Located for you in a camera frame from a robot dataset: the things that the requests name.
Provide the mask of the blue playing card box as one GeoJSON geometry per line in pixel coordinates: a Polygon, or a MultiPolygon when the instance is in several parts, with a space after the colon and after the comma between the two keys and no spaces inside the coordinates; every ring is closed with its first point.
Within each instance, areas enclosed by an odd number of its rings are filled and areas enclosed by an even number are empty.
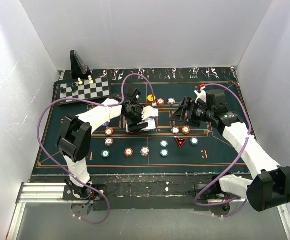
{"type": "Polygon", "coordinates": [[[142,122],[147,122],[148,123],[148,128],[150,129],[150,131],[153,131],[153,130],[156,129],[155,119],[149,118],[149,119],[146,119],[145,121],[142,121],[142,122]]]}

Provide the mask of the orange poker chip stack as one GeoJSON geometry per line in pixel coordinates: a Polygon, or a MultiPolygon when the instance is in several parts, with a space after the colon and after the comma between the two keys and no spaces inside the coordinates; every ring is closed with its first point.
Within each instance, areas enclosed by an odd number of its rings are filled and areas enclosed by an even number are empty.
{"type": "Polygon", "coordinates": [[[133,155],[133,150],[131,148],[126,148],[124,150],[125,157],[131,157],[133,155]]]}

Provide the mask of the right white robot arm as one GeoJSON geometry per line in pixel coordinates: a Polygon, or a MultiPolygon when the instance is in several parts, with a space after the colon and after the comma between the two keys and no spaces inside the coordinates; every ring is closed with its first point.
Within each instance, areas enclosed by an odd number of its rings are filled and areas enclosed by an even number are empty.
{"type": "Polygon", "coordinates": [[[251,135],[250,125],[228,110],[223,91],[201,89],[195,93],[196,99],[183,99],[171,121],[190,127],[211,123],[238,153],[232,164],[196,195],[195,204],[201,205],[199,199],[210,188],[215,198],[231,193],[247,200],[257,212],[290,203],[290,167],[282,167],[264,151],[251,135]]]}

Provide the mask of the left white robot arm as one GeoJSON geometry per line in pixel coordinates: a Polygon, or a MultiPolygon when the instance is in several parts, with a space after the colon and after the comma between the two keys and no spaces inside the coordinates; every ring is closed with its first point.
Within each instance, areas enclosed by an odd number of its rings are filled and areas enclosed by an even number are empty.
{"type": "Polygon", "coordinates": [[[144,110],[148,106],[138,103],[140,95],[141,93],[137,89],[130,88],[123,95],[114,94],[85,113],[75,116],[68,115],[64,118],[56,147],[65,159],[70,172],[66,184],[71,186],[78,199],[86,200],[91,194],[91,188],[87,185],[90,177],[85,157],[89,152],[93,131],[120,116],[125,117],[126,131],[129,133],[149,130],[149,121],[153,117],[145,118],[144,110]]]}

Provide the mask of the green poker chip stack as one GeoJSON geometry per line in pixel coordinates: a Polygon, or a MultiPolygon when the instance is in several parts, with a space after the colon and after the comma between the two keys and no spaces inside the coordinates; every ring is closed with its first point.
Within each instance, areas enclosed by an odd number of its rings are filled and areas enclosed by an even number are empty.
{"type": "Polygon", "coordinates": [[[169,155],[169,152],[168,152],[167,149],[161,149],[160,150],[160,155],[165,158],[165,157],[167,157],[169,155]]]}

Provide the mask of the orange chips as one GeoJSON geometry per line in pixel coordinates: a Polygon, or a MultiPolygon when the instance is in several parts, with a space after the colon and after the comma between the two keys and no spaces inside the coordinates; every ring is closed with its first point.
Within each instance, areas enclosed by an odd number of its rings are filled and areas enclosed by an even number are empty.
{"type": "Polygon", "coordinates": [[[164,99],[159,98],[159,99],[157,99],[156,103],[157,103],[158,106],[163,106],[164,105],[164,99]]]}
{"type": "Polygon", "coordinates": [[[184,135],[187,135],[187,134],[190,133],[190,128],[189,128],[189,126],[184,126],[184,127],[181,129],[181,131],[182,131],[182,133],[183,133],[184,135]]]}
{"type": "Polygon", "coordinates": [[[113,129],[111,127],[107,127],[104,131],[105,135],[111,136],[113,134],[113,129]]]}

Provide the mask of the green chips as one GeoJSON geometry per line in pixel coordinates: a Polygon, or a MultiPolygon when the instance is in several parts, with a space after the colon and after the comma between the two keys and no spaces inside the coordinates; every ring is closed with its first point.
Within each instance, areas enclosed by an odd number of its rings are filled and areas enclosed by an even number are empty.
{"type": "Polygon", "coordinates": [[[192,137],[192,138],[190,139],[190,145],[191,145],[191,146],[197,146],[198,143],[199,143],[198,138],[196,138],[196,137],[192,137]]]}
{"type": "Polygon", "coordinates": [[[102,158],[107,158],[110,155],[110,152],[108,150],[102,150],[101,152],[101,157],[102,158]]]}

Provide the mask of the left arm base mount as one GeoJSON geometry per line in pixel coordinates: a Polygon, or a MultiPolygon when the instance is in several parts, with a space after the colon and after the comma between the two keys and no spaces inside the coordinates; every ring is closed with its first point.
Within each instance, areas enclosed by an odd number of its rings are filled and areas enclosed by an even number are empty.
{"type": "Polygon", "coordinates": [[[105,210],[107,204],[103,195],[107,192],[107,187],[103,184],[92,185],[90,182],[88,186],[93,187],[96,191],[91,190],[85,186],[78,187],[70,180],[64,180],[65,186],[62,195],[62,201],[71,203],[71,211],[75,217],[86,217],[93,209],[97,210],[96,204],[104,204],[105,210]]]}

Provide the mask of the red triangular dealer button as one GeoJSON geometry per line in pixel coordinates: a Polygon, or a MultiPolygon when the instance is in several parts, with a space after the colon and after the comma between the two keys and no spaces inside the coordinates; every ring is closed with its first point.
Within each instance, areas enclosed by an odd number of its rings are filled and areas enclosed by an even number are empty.
{"type": "Polygon", "coordinates": [[[185,142],[187,141],[187,138],[178,137],[178,136],[175,136],[174,139],[175,139],[179,148],[182,148],[183,145],[185,144],[185,142]]]}

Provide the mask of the yellow big blind button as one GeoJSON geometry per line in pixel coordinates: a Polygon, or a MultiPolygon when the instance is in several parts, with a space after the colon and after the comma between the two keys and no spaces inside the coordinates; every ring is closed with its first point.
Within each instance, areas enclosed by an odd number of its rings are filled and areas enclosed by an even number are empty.
{"type": "Polygon", "coordinates": [[[149,94],[149,95],[147,96],[147,100],[148,100],[149,102],[153,102],[153,101],[155,100],[155,96],[152,95],[152,94],[149,94]]]}

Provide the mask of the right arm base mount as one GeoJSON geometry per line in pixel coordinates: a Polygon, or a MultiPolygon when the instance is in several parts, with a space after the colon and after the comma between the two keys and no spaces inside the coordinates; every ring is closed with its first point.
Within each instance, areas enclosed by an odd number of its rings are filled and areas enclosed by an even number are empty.
{"type": "Polygon", "coordinates": [[[244,200],[240,207],[236,210],[231,210],[230,203],[235,200],[242,200],[242,198],[222,192],[216,187],[216,184],[203,192],[198,199],[195,199],[204,187],[205,185],[196,184],[193,189],[186,192],[186,195],[194,197],[194,204],[200,210],[210,211],[212,217],[228,218],[241,211],[247,203],[247,200],[244,200]]]}

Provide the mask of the blue small blind button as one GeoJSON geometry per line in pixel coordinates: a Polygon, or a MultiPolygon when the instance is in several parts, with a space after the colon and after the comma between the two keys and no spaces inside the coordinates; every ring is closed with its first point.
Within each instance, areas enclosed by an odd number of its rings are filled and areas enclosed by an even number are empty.
{"type": "Polygon", "coordinates": [[[106,128],[108,125],[109,125],[109,122],[107,121],[107,122],[105,122],[105,123],[102,124],[102,127],[105,127],[106,128]]]}

